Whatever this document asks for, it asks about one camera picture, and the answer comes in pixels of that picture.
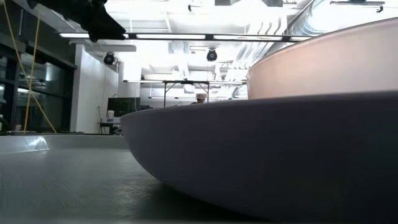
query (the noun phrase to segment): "textured floor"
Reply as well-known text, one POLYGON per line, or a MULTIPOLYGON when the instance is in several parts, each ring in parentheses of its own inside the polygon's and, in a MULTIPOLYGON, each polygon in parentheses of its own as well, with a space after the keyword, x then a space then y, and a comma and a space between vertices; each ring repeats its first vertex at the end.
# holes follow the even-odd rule
POLYGON ((161 184, 122 149, 0 155, 0 218, 251 219, 161 184))

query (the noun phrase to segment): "security camera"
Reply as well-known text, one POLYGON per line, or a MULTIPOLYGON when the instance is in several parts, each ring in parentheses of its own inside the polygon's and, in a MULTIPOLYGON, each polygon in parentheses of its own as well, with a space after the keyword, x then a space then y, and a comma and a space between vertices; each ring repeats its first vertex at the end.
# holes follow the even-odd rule
POLYGON ((217 60, 217 53, 215 49, 210 49, 209 52, 207 53, 207 61, 209 62, 214 62, 217 60))
POLYGON ((113 52, 108 52, 106 53, 106 56, 104 58, 104 63, 107 65, 114 65, 117 62, 116 58, 114 57, 113 52))

